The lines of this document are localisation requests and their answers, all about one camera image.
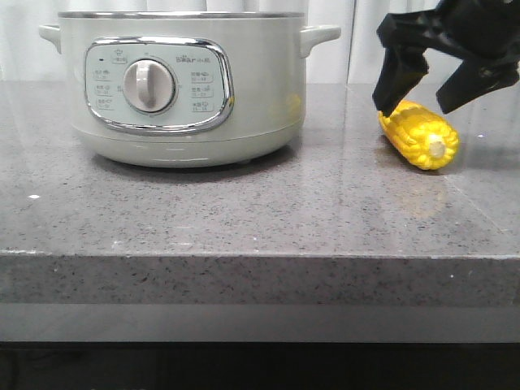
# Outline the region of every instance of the control panel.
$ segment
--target control panel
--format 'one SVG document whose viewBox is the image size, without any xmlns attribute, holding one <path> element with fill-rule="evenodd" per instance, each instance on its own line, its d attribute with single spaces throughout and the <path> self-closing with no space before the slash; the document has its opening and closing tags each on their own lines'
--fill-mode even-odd
<svg viewBox="0 0 520 390">
<path fill-rule="evenodd" d="M 93 115 L 123 132 L 200 132 L 219 126 L 232 111 L 228 57 L 211 41 L 102 38 L 87 51 L 84 74 Z"/>
</svg>

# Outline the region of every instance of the cooker handle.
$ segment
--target cooker handle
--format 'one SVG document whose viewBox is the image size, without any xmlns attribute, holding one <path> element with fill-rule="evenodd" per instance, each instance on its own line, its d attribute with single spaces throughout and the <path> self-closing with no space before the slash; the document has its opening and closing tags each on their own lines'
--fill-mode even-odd
<svg viewBox="0 0 520 390">
<path fill-rule="evenodd" d="M 50 41 L 56 46 L 58 53 L 62 53 L 62 40 L 59 32 L 59 24 L 43 24 L 38 27 L 40 37 Z"/>
<path fill-rule="evenodd" d="M 300 31 L 300 57 L 308 57 L 310 51 L 317 44 L 338 39 L 341 35 L 340 26 L 323 25 L 304 27 Z"/>
</svg>

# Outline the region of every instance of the speckled stone surface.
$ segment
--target speckled stone surface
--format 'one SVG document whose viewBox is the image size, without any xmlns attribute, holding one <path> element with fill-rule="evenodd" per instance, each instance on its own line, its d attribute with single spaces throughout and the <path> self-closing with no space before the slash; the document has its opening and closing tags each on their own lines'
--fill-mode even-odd
<svg viewBox="0 0 520 390">
<path fill-rule="evenodd" d="M 309 85 L 283 149 L 164 170 L 87 150 L 63 84 L 0 83 L 0 302 L 519 305 L 520 89 L 449 115 L 436 173 L 386 142 L 372 89 Z"/>
</svg>

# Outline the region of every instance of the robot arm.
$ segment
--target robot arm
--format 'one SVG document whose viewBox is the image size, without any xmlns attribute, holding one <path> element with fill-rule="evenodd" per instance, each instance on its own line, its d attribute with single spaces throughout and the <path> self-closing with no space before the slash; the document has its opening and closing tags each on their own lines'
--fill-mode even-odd
<svg viewBox="0 0 520 390">
<path fill-rule="evenodd" d="M 437 92 L 444 113 L 519 79 L 520 0 L 441 0 L 434 10 L 388 14 L 377 33 L 386 54 L 373 98 L 386 116 L 428 73 L 427 48 L 462 59 Z"/>
</svg>

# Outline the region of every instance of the white knob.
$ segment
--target white knob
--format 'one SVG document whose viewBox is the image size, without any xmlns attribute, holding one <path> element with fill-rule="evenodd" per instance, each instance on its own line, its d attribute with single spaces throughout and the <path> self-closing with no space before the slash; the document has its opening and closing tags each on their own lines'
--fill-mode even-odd
<svg viewBox="0 0 520 390">
<path fill-rule="evenodd" d="M 124 73 L 124 96 L 141 111 L 162 110 L 173 98 L 175 88 L 175 81 L 167 68 L 151 59 L 134 62 Z"/>
</svg>

